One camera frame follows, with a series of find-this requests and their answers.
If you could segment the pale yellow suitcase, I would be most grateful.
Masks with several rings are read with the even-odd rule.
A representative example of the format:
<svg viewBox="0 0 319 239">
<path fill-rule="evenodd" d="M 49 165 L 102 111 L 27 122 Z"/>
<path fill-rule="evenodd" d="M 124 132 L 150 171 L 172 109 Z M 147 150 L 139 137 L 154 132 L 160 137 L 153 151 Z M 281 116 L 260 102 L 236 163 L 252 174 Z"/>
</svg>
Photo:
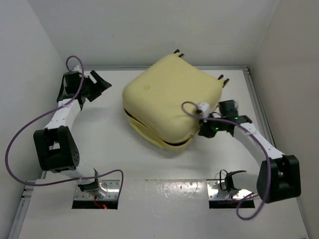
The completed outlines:
<svg viewBox="0 0 319 239">
<path fill-rule="evenodd" d="M 124 112 L 145 140 L 167 151 L 183 151 L 199 132 L 196 105 L 216 110 L 229 79 L 215 78 L 183 59 L 175 50 L 129 82 L 123 89 Z"/>
</svg>

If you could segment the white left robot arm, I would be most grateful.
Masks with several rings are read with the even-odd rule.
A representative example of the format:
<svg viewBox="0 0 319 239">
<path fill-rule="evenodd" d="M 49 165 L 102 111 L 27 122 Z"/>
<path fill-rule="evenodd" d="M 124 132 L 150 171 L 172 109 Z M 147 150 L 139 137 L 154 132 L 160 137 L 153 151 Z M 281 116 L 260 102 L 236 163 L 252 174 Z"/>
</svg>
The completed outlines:
<svg viewBox="0 0 319 239">
<path fill-rule="evenodd" d="M 57 97 L 60 109 L 44 129 L 33 134 L 39 165 L 43 171 L 75 179 L 82 192 L 99 199 L 106 196 L 107 190 L 97 178 L 97 170 L 81 163 L 71 129 L 84 103 L 94 101 L 111 86 L 94 70 L 88 76 L 79 71 L 65 73 Z"/>
</svg>

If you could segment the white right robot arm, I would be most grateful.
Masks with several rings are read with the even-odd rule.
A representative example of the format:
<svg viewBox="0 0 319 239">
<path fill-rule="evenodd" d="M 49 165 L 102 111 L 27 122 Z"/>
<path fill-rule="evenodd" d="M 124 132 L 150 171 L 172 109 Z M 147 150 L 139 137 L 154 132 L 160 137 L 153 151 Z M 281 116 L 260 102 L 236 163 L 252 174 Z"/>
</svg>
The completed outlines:
<svg viewBox="0 0 319 239">
<path fill-rule="evenodd" d="M 245 170 L 227 172 L 221 189 L 228 192 L 246 189 L 258 194 L 266 204 L 299 197 L 299 160 L 272 146 L 249 117 L 238 114 L 234 100 L 220 102 L 219 107 L 220 117 L 216 118 L 208 103 L 197 105 L 195 112 L 202 117 L 198 134 L 206 138 L 213 138 L 220 131 L 231 134 L 249 151 L 260 167 L 258 174 L 250 174 Z"/>
</svg>

